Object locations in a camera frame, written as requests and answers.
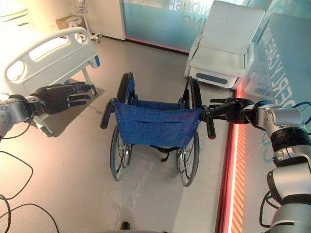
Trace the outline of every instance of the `white bed rail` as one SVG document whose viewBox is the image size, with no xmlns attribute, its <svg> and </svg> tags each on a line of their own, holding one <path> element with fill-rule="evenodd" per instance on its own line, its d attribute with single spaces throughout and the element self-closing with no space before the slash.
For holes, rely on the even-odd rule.
<svg viewBox="0 0 311 233">
<path fill-rule="evenodd" d="M 93 85 L 88 65 L 100 65 L 89 34 L 80 27 L 64 29 L 35 41 L 9 61 L 1 85 L 9 94 L 27 96 L 42 86 L 64 83 L 81 70 L 86 83 Z"/>
</svg>

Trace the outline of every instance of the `wheelchair push handle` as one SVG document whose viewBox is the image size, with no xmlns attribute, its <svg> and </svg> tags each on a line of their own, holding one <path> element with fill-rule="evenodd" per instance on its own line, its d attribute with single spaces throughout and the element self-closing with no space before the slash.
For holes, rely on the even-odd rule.
<svg viewBox="0 0 311 233">
<path fill-rule="evenodd" d="M 209 139 L 216 138 L 215 126 L 212 116 L 206 118 L 207 136 Z"/>
<path fill-rule="evenodd" d="M 215 139 L 216 138 L 215 126 L 213 117 L 210 114 L 210 110 L 205 105 L 202 107 L 202 109 L 203 112 L 200 115 L 200 120 L 206 122 L 208 138 Z"/>
<path fill-rule="evenodd" d="M 106 129 L 107 128 L 108 122 L 109 122 L 109 118 L 110 118 L 110 114 L 115 112 L 115 108 L 114 108 L 114 105 L 113 105 L 114 101 L 115 101 L 114 99 L 111 99 L 107 103 L 107 105 L 105 107 L 105 112 L 104 112 L 104 115 L 103 115 L 103 118 L 102 118 L 102 122 L 101 122 L 101 128 L 102 129 Z"/>
</svg>

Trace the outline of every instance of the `cardboard box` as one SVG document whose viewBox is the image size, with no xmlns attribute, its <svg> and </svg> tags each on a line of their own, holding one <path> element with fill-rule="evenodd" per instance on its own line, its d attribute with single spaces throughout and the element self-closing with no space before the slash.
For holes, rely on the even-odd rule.
<svg viewBox="0 0 311 233">
<path fill-rule="evenodd" d="M 86 29 L 86 24 L 84 22 L 83 17 L 81 16 L 67 16 L 64 18 L 59 18 L 56 20 L 56 24 L 58 26 L 58 29 L 66 29 L 70 27 L 70 22 L 72 21 L 77 21 L 77 18 L 79 18 L 78 21 L 80 21 L 81 23 L 79 23 L 77 26 L 78 27 L 83 27 L 84 29 Z"/>
</svg>

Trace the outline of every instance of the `blue wheelchair seat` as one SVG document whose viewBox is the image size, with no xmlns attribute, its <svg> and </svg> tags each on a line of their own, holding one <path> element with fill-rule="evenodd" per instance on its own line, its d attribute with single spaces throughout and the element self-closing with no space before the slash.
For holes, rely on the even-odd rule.
<svg viewBox="0 0 311 233">
<path fill-rule="evenodd" d="M 184 148 L 200 123 L 201 108 L 182 104 L 134 100 L 132 105 L 114 102 L 115 116 L 125 144 Z"/>
</svg>

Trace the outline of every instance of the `recliner chair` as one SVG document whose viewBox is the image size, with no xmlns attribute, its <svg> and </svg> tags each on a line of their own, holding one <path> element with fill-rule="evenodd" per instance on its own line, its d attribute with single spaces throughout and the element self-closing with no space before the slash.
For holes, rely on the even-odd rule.
<svg viewBox="0 0 311 233">
<path fill-rule="evenodd" d="M 223 1 L 214 1 L 204 30 L 195 39 L 185 77 L 235 89 L 255 57 L 252 41 L 265 12 Z"/>
</svg>

